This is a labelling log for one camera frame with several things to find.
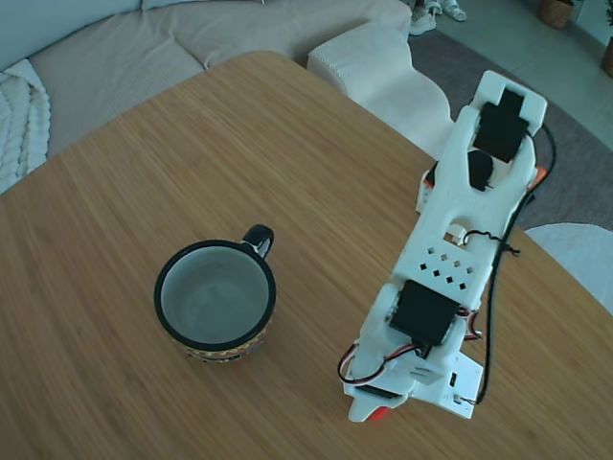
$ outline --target wicker basket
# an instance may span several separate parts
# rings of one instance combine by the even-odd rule
[[[563,29],[573,12],[573,3],[570,0],[540,0],[538,4],[538,17],[554,29]]]
[[[609,40],[609,46],[604,51],[602,58],[602,69],[606,74],[613,79],[613,38]]]

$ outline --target sneaker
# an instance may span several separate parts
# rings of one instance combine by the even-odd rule
[[[434,18],[434,13],[428,11],[425,7],[415,8],[409,35],[419,36],[434,30],[436,27],[437,20]]]
[[[441,4],[438,2],[438,0],[425,0],[424,6],[429,12],[433,14],[443,14],[443,7],[441,7]]]
[[[458,6],[456,0],[443,0],[443,11],[458,22],[466,21],[466,13]]]

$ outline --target wooden table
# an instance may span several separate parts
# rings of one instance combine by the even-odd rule
[[[115,119],[0,196],[0,451],[24,459],[600,459],[613,319],[522,232],[487,400],[347,419],[335,374],[404,245],[431,160],[297,65],[239,57]],[[164,262],[277,232],[266,344],[229,364],[158,324]],[[466,345],[483,358],[483,343]]]

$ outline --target sofa cushion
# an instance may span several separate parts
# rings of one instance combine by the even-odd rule
[[[152,8],[161,8],[167,7],[168,5],[175,5],[177,3],[188,3],[188,2],[209,2],[212,0],[143,0],[143,10],[150,10]],[[254,2],[259,2],[262,5],[264,4],[264,0],[252,0]]]
[[[140,0],[0,0],[0,70]]]
[[[411,10],[398,0],[266,0],[205,2],[146,11],[208,68],[267,50],[306,63],[316,46],[365,22],[408,30]]]
[[[203,70],[140,11],[87,27],[31,63],[51,99],[50,155]]]

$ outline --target black mug handle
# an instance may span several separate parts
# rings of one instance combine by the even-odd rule
[[[251,227],[247,233],[245,233],[241,243],[251,246],[251,248],[256,251],[256,254],[264,259],[272,247],[272,242],[274,240],[275,233],[272,229],[259,223]]]

